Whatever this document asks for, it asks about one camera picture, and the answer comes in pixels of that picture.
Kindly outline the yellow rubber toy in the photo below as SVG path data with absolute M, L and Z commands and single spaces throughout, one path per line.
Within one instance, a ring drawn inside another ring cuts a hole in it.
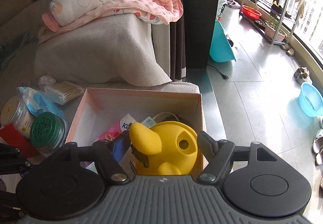
M 136 122 L 129 137 L 138 175 L 187 175 L 198 158 L 197 133 L 178 121 L 151 128 Z

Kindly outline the green lid glass jar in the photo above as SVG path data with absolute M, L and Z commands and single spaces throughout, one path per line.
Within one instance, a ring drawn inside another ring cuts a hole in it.
M 34 148 L 42 155 L 49 156 L 64 145 L 67 126 L 59 116 L 44 112 L 34 120 L 29 139 Z

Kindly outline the tissue packet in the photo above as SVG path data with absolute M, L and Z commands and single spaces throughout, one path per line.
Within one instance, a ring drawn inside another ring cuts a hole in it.
M 122 134 L 124 131 L 128 131 L 130 128 L 130 125 L 135 122 L 136 120 L 131 115 L 127 114 L 119 121 L 115 122 L 104 133 L 102 133 L 98 137 L 98 141 L 101 141 L 101 140 L 113 141 L 114 139 L 118 138 L 118 136 Z

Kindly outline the pink cardboard box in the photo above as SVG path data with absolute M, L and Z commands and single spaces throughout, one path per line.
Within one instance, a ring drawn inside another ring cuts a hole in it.
M 101 133 L 127 114 L 142 122 L 164 111 L 179 115 L 196 132 L 206 129 L 200 93 L 88 88 L 76 110 L 66 141 L 91 146 Z

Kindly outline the blue face mask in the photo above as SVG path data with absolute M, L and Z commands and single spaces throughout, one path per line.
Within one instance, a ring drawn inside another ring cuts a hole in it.
M 175 114 L 168 111 L 164 111 L 153 116 L 152 118 L 150 116 L 147 117 L 146 119 L 143 120 L 143 122 L 141 122 L 141 124 L 143 124 L 147 128 L 151 128 L 156 124 L 160 122 L 165 122 L 165 121 L 180 121 L 180 120 Z

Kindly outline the cotton swab bag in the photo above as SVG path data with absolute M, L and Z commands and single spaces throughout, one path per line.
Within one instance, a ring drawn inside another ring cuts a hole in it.
M 84 88 L 76 84 L 64 81 L 44 87 L 44 92 L 50 98 L 51 101 L 64 105 L 69 101 L 82 96 Z

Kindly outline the blue mask package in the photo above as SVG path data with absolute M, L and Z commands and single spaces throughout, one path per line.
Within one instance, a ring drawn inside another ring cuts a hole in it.
M 51 100 L 47 99 L 40 91 L 27 86 L 17 88 L 29 112 L 38 117 L 44 112 L 51 112 L 64 119 L 64 112 Z

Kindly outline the potted plant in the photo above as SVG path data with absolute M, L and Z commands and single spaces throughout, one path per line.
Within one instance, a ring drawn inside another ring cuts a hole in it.
M 272 18 L 271 21 L 265 21 L 265 35 L 273 40 L 276 31 L 278 30 L 278 34 L 275 37 L 276 42 L 282 42 L 285 38 L 287 38 L 287 34 L 284 32 L 282 28 L 278 28 L 278 20 L 277 18 Z

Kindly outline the metal shelf rack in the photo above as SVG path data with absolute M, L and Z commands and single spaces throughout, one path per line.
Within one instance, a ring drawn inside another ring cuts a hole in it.
M 303 15 L 304 0 L 284 0 L 283 5 L 280 5 L 278 0 L 274 0 L 272 2 L 269 0 L 242 0 L 241 6 L 242 5 L 256 9 L 262 14 L 262 16 L 257 20 L 251 20 L 242 14 L 241 8 L 239 14 L 255 27 L 256 30 L 258 30 L 259 33 L 271 44 L 282 46 L 289 44 L 290 39 L 294 34 L 294 30 L 298 25 L 299 19 Z M 268 38 L 264 33 L 265 21 L 271 21 L 272 18 L 277 18 L 279 22 L 278 28 L 282 28 L 287 34 L 287 38 L 282 42 L 275 41 L 278 30 L 276 31 L 273 40 Z

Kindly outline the dark curtain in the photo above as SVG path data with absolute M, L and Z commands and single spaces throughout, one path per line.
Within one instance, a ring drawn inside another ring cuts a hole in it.
M 182 0 L 183 15 L 170 24 L 170 78 L 179 81 L 189 68 L 205 69 L 218 0 Z

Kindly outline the teal plastic stool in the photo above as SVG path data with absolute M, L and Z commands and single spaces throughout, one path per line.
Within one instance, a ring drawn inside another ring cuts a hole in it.
M 233 41 L 227 36 L 222 24 L 219 21 L 215 21 L 210 46 L 210 57 L 214 62 L 218 63 L 237 61 L 232 47 Z

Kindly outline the beige sofa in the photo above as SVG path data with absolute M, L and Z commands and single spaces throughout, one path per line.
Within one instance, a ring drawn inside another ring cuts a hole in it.
M 120 78 L 135 86 L 170 82 L 155 59 L 151 26 L 134 14 L 99 18 L 39 43 L 35 74 L 79 84 Z

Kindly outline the red paper packet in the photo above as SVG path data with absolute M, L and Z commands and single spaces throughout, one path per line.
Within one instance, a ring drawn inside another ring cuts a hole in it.
M 25 158 L 37 157 L 40 155 L 36 148 L 34 148 L 12 124 L 2 127 L 0 136 L 8 145 L 19 148 Z

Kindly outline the red plastic basin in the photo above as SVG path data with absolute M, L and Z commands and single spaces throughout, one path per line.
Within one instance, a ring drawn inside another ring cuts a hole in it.
M 259 11 L 246 5 L 241 6 L 241 12 L 244 16 L 248 17 L 251 20 L 257 20 L 262 16 Z

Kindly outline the light blue plastic basin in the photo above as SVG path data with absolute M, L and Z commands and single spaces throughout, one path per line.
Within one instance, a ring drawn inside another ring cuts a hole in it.
M 299 93 L 298 101 L 305 115 L 311 118 L 322 116 L 322 95 L 312 84 L 301 84 L 301 91 Z

